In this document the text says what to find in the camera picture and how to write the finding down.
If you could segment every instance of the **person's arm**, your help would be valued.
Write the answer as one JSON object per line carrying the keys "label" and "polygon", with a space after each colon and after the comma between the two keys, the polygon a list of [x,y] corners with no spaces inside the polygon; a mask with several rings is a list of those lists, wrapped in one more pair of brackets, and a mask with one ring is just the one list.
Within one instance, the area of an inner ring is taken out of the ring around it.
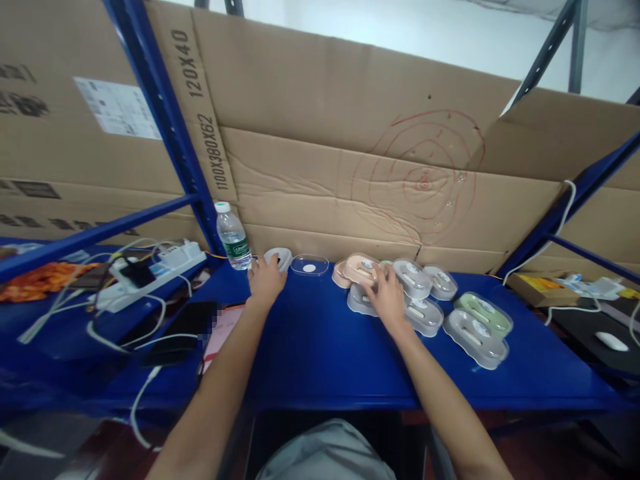
{"label": "person's arm", "polygon": [[216,478],[240,410],[260,336],[287,273],[260,257],[249,270],[251,296],[240,320],[211,362],[182,418],[169,434],[147,480]]}
{"label": "person's arm", "polygon": [[387,265],[376,266],[377,292],[363,285],[373,307],[407,365],[413,386],[431,424],[465,480],[512,479],[480,419],[458,387],[416,336],[405,318],[402,286]]}

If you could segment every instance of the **white bottle cap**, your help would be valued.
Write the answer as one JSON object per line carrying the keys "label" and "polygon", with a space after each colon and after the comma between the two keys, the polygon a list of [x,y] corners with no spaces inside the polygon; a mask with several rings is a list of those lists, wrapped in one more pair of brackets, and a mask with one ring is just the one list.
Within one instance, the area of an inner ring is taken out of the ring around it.
{"label": "white bottle cap", "polygon": [[215,210],[218,213],[227,213],[231,211],[231,206],[229,202],[216,202]]}

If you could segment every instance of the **human hand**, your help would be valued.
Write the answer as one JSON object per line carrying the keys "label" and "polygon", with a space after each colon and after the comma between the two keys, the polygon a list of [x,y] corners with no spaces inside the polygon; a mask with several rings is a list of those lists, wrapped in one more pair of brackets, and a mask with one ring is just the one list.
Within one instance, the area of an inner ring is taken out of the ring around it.
{"label": "human hand", "polygon": [[273,305],[287,282],[287,272],[278,270],[277,253],[269,259],[269,264],[262,255],[251,260],[248,276],[251,296],[268,306]]}
{"label": "human hand", "polygon": [[368,285],[362,284],[371,304],[389,334],[397,338],[406,332],[413,332],[413,328],[405,317],[405,294],[402,285],[395,276],[393,267],[389,264],[385,268],[373,265],[378,278],[378,290],[374,292]]}

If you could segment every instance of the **forearm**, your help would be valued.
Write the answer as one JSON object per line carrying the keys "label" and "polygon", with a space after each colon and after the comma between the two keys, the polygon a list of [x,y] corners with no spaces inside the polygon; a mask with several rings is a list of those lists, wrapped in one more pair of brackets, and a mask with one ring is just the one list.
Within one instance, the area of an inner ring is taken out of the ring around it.
{"label": "forearm", "polygon": [[465,479],[510,479],[489,434],[448,374],[416,334],[393,335],[420,403]]}
{"label": "forearm", "polygon": [[247,388],[270,302],[249,298],[148,479],[215,478]]}

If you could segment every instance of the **power strip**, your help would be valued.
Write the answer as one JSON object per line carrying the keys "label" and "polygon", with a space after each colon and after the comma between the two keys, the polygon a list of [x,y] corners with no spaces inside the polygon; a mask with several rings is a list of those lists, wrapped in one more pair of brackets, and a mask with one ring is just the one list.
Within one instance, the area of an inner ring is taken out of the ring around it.
{"label": "power strip", "polygon": [[[100,292],[97,309],[110,313],[119,312],[207,259],[207,255],[200,250],[200,246],[192,241],[186,241],[184,245],[161,251],[158,253],[158,257],[161,258],[161,261],[151,267],[151,271],[156,276],[153,282],[141,289],[118,282]],[[90,296],[89,301],[94,302],[95,295]]]}

